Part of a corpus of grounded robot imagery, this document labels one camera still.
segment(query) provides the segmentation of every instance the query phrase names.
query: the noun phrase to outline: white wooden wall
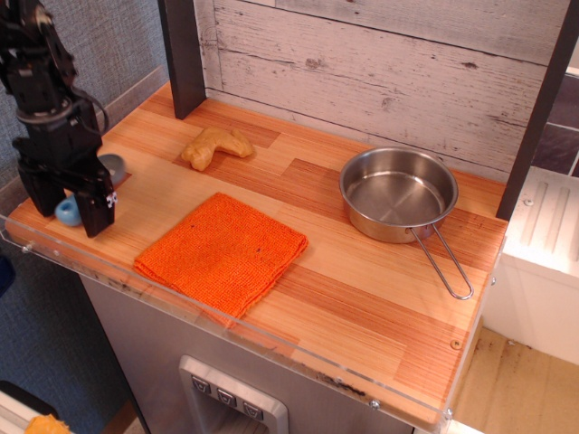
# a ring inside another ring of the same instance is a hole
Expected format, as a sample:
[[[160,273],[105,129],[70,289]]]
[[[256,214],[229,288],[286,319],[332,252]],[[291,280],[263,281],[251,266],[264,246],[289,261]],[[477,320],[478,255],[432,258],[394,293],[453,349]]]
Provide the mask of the white wooden wall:
[[[506,181],[569,0],[194,0],[207,95]]]

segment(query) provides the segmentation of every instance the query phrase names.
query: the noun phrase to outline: wooden shelf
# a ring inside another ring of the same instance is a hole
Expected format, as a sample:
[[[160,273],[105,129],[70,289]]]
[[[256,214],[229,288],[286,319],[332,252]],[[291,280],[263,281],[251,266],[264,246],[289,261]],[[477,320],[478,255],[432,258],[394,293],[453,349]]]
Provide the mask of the wooden shelf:
[[[255,154],[218,153],[205,172],[192,170],[179,155],[210,126],[239,128]],[[121,155],[130,173],[117,189],[114,225],[89,240],[82,228],[45,219],[28,201],[6,229],[66,266],[202,324],[199,306],[139,278],[132,265],[196,206],[227,193],[306,234],[310,245],[240,324],[221,333],[260,344],[357,399],[377,398],[414,425],[431,426],[450,401],[502,245],[507,223],[494,215],[504,185],[454,173],[460,197],[441,232],[475,288],[471,300],[459,301],[417,243],[374,241],[348,222],[339,173],[367,148],[213,100],[178,120],[165,86],[104,137],[101,153]],[[464,287],[440,241],[425,242],[451,285]]]

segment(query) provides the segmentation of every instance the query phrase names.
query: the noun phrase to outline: wire handle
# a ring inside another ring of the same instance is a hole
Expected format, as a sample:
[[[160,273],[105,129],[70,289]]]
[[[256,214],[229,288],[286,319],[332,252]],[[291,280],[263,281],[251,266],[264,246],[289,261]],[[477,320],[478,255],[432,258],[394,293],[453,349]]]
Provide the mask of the wire handle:
[[[462,267],[460,266],[459,262],[457,261],[457,259],[454,257],[454,254],[452,254],[451,248],[449,247],[449,245],[446,243],[446,241],[444,240],[444,238],[442,237],[441,233],[438,232],[438,229],[436,229],[436,225],[432,225],[432,228],[434,229],[434,231],[436,232],[436,234],[438,235],[438,238],[441,239],[442,241],[442,245],[444,246],[444,249],[446,249],[446,251],[449,252],[449,255],[451,255],[452,260],[454,261],[454,265],[456,265],[457,269],[459,269],[462,278],[464,278],[464,281],[467,283],[467,285],[469,286],[469,290],[470,293],[467,296],[459,296],[456,292],[454,292],[451,288],[451,285],[449,285],[449,282],[447,282],[446,278],[444,277],[444,275],[442,274],[441,269],[439,269],[438,265],[436,264],[436,262],[434,261],[434,258],[432,257],[431,253],[426,249],[426,246],[424,246],[424,243],[422,242],[422,240],[420,238],[418,238],[418,235],[416,235],[416,232],[414,231],[414,228],[408,228],[410,229],[410,231],[413,233],[414,238],[418,241],[418,243],[420,244],[420,247],[422,247],[422,250],[424,250],[424,253],[426,253],[426,256],[428,257],[428,259],[430,260],[432,266],[434,267],[434,269],[436,270],[436,272],[438,273],[438,275],[440,276],[442,283],[444,284],[444,286],[449,290],[449,292],[451,293],[451,295],[455,298],[457,298],[458,300],[468,300],[469,298],[472,297],[472,295],[474,294],[474,288],[472,287],[472,285],[470,284],[469,278],[467,278],[467,275],[464,273],[464,271],[462,270]]]

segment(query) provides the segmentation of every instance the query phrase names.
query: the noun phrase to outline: stainless steel saucepan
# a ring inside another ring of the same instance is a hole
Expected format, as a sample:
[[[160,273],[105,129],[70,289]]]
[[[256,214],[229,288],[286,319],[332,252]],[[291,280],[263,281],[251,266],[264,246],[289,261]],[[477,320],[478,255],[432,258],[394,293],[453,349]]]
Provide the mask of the stainless steel saucepan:
[[[352,158],[340,174],[348,218],[365,235],[380,241],[418,241],[451,295],[472,297],[474,289],[438,228],[451,212],[459,187],[437,158],[400,147],[378,147]],[[467,283],[470,293],[454,292],[422,240],[436,233]]]

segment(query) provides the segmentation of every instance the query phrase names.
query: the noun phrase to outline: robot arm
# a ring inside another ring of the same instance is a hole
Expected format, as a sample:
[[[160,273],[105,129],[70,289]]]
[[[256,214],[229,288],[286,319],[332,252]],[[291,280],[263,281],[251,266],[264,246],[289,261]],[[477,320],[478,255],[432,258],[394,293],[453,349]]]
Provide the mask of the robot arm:
[[[94,237],[114,222],[116,195],[97,158],[98,102],[72,86],[76,75],[40,2],[0,4],[0,80],[29,136],[13,142],[24,187],[44,216],[53,215],[64,189],[74,192],[82,224]]]

